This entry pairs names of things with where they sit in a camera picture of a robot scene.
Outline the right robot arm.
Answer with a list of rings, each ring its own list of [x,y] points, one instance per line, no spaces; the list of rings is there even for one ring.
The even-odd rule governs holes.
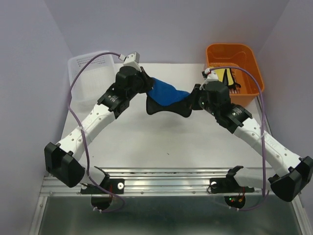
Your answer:
[[[224,179],[216,180],[212,193],[231,193],[239,188],[272,191],[285,202],[292,201],[311,181],[313,160],[301,157],[278,142],[252,114],[241,105],[231,103],[228,88],[219,81],[196,84],[191,93],[192,108],[205,110],[231,134],[243,140],[271,168],[259,170],[236,166]]]

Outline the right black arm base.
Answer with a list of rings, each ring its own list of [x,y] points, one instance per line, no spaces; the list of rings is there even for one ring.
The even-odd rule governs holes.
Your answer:
[[[220,193],[253,193],[254,188],[239,186],[233,178],[211,178],[207,188],[209,194]]]

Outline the yellow towel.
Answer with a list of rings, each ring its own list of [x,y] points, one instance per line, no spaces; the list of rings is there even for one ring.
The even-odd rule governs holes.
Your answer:
[[[215,73],[217,74],[219,81],[226,85],[229,89],[235,90],[241,87],[241,85],[235,81],[231,69],[217,69],[215,70]]]

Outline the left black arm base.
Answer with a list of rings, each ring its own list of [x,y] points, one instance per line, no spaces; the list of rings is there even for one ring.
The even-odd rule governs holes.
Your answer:
[[[125,187],[125,179],[123,178],[110,178],[105,183],[100,184],[105,190],[114,193],[114,194],[123,194]],[[80,193],[82,195],[91,195],[91,194],[106,194],[101,189],[95,185],[81,185]]]

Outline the blue towel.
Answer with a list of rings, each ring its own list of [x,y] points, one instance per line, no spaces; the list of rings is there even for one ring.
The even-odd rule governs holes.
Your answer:
[[[146,93],[148,115],[172,112],[184,118],[190,117],[192,110],[188,107],[189,92],[177,90],[174,86],[156,78],[152,78],[152,80],[152,89]]]

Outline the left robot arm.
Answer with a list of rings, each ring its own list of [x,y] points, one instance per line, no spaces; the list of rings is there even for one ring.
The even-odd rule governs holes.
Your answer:
[[[115,82],[98,99],[97,103],[78,126],[56,144],[48,143],[44,148],[46,170],[72,188],[79,183],[91,184],[98,193],[105,192],[109,181],[97,176],[91,181],[90,167],[79,163],[88,146],[98,134],[115,121],[137,95],[150,91],[154,82],[143,67],[122,66]]]

